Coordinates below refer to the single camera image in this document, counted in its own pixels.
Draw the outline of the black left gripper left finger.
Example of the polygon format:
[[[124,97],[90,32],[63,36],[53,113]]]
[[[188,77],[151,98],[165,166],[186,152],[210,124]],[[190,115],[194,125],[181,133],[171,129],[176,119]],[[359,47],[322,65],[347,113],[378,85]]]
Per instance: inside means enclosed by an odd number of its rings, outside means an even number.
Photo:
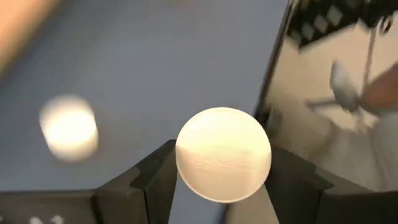
[[[168,224],[176,182],[175,140],[169,140],[96,190],[103,222]]]

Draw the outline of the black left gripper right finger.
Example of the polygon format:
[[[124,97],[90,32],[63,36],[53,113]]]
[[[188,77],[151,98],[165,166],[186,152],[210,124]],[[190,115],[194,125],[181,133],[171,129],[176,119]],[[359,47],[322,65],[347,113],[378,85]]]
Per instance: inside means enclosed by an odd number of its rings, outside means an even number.
[[[322,193],[333,185],[311,162],[274,147],[265,186],[280,224],[314,224]]]

